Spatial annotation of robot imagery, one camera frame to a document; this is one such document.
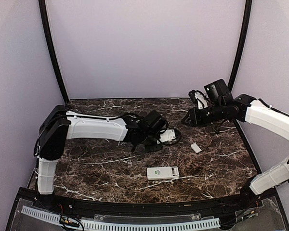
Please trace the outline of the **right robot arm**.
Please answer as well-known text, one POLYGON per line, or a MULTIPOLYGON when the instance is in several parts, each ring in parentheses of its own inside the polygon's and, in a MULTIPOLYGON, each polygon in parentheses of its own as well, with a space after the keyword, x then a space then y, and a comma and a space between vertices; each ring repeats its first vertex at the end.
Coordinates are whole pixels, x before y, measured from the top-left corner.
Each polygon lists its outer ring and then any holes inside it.
MULTIPOLYGON (((205 127, 220 120, 239 120, 257 125, 289 141, 289 114, 273 108, 262 99, 241 94, 234 98, 223 79, 204 87, 205 93, 191 90, 188 95, 196 104, 182 119, 190 127, 205 127)), ((252 177, 241 189, 236 205, 246 209, 255 196, 284 182, 289 182, 289 156, 269 170, 252 177)))

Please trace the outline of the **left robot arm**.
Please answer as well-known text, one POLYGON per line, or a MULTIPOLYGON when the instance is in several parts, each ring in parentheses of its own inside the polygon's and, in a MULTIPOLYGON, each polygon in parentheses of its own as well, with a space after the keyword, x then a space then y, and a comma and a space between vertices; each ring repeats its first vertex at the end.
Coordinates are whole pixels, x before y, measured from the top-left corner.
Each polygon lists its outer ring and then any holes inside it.
POLYGON ((39 129, 33 155, 38 158, 37 190, 39 201, 48 210, 58 206, 52 195, 58 160, 62 157, 66 140, 107 139, 129 142, 132 148, 143 144, 147 149, 160 150, 161 134, 168 128, 166 119, 153 110, 146 116, 125 113, 117 117, 84 115, 67 111, 57 105, 39 129))

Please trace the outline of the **white remote control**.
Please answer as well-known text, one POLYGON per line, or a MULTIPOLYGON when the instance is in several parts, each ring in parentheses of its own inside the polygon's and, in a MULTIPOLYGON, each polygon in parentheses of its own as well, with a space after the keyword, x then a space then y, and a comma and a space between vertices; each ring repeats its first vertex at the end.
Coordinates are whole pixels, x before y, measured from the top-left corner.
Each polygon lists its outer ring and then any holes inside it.
POLYGON ((180 177, 178 167, 149 167, 146 173, 148 180, 168 180, 180 177))

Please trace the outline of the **white battery cover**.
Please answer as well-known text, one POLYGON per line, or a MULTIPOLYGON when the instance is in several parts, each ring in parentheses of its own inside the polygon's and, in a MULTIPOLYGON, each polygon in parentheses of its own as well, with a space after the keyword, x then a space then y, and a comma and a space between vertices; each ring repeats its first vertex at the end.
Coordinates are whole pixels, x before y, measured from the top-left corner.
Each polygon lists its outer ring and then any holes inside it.
POLYGON ((193 143, 191 144, 191 148, 193 149, 193 151, 198 154, 202 151, 202 149, 197 145, 197 143, 193 143))

